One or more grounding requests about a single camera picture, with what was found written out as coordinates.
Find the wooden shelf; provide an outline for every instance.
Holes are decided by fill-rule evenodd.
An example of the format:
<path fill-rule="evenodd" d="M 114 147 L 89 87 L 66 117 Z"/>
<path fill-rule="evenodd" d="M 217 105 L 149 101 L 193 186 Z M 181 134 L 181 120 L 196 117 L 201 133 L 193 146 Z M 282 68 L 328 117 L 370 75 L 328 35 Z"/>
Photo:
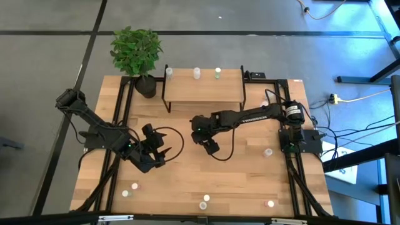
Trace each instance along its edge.
<path fill-rule="evenodd" d="M 165 84 L 167 102 L 243 102 L 240 69 L 223 69 L 219 79 L 215 78 L 215 69 L 201 69 L 200 79 L 193 78 L 193 69 L 173 68 L 173 71 Z"/>

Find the white cap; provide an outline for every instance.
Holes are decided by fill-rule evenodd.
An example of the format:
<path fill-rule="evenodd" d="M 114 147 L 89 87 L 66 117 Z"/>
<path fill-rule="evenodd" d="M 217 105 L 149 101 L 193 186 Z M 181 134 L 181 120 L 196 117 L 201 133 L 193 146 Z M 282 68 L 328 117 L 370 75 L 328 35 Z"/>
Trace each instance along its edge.
<path fill-rule="evenodd" d="M 204 201 L 210 201 L 210 196 L 208 194 L 204 195 L 203 197 Z"/>
<path fill-rule="evenodd" d="M 268 106 L 268 102 L 267 102 L 267 101 L 263 101 L 263 102 L 261 103 L 260 107 L 262 107 L 262 106 Z"/>
<path fill-rule="evenodd" d="M 265 149 L 264 153 L 263 153 L 264 157 L 271 156 L 272 154 L 273 154 L 273 150 L 272 149 Z"/>
<path fill-rule="evenodd" d="M 127 190 L 123 191 L 123 192 L 122 192 L 122 196 L 124 196 L 124 197 L 130 196 L 129 191 L 127 191 Z"/>
<path fill-rule="evenodd" d="M 267 205 L 268 205 L 270 208 L 272 208 L 272 207 L 274 207 L 275 204 L 274 204 L 273 201 L 268 201 Z"/>
<path fill-rule="evenodd" d="M 199 207 L 200 207 L 201 210 L 205 210 L 205 209 L 207 209 L 207 203 L 206 202 L 200 202 Z"/>
<path fill-rule="evenodd" d="M 133 190 L 139 189 L 139 185 L 137 183 L 133 183 L 131 187 Z"/>
<path fill-rule="evenodd" d="M 168 67 L 167 69 L 165 69 L 165 72 L 167 73 L 167 75 L 172 75 L 173 69 L 171 67 Z"/>

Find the wooden tabletop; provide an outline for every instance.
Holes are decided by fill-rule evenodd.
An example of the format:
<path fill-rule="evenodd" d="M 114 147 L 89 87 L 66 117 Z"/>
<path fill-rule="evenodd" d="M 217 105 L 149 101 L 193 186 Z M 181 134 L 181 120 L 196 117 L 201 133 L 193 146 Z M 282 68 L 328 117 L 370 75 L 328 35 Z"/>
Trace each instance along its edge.
<path fill-rule="evenodd" d="M 200 72 L 200 78 L 194 79 L 193 69 L 173 68 L 172 78 L 165 84 L 165 101 L 243 102 L 240 69 L 222 69 L 219 79 L 215 78 L 215 69 L 201 69 Z"/>
<path fill-rule="evenodd" d="M 106 76 L 102 84 L 96 113 L 111 121 L 118 95 L 120 76 Z M 308 108 L 304 85 L 301 80 L 289 80 L 291 99 Z M 246 84 L 247 101 L 245 109 L 259 107 L 264 101 L 264 89 L 273 90 L 271 84 Z M 125 102 L 128 86 L 124 93 Z M 151 123 L 154 128 L 171 126 L 182 133 L 185 139 L 182 154 L 163 167 L 143 174 L 129 161 L 121 161 L 112 211 L 133 214 L 180 214 L 208 216 L 293 216 L 293 207 L 288 183 L 288 172 L 284 155 L 278 141 L 279 122 L 268 119 L 243 124 L 236 129 L 233 157 L 220 162 L 208 156 L 204 148 L 193 143 L 189 120 L 195 115 L 209 116 L 210 113 L 232 109 L 236 103 L 177 102 L 171 113 L 161 100 L 162 83 L 157 84 L 157 94 L 145 99 L 134 91 L 129 114 L 129 127 L 141 134 L 141 128 Z M 312 129 L 306 118 L 304 129 Z M 174 156 L 181 147 L 176 133 L 160 130 L 167 134 L 164 146 L 172 149 L 166 159 Z M 225 158 L 231 151 L 231 132 L 215 135 L 221 150 L 215 154 Z M 266 148 L 273 150 L 272 156 L 263 157 Z M 79 207 L 96 187 L 103 164 L 104 150 L 88 154 L 82 161 L 71 209 Z M 323 168 L 319 159 L 312 154 L 302 154 L 307 186 L 323 208 L 332 213 Z M 141 188 L 130 197 L 123 197 L 123 190 L 131 190 L 131 184 Z M 101 208 L 104 209 L 108 188 L 103 195 Z M 205 194 L 210 195 L 207 209 L 202 211 L 199 203 Z M 300 211 L 304 213 L 301 190 L 297 187 Z M 265 201 L 274 201 L 274 207 L 265 207 Z"/>

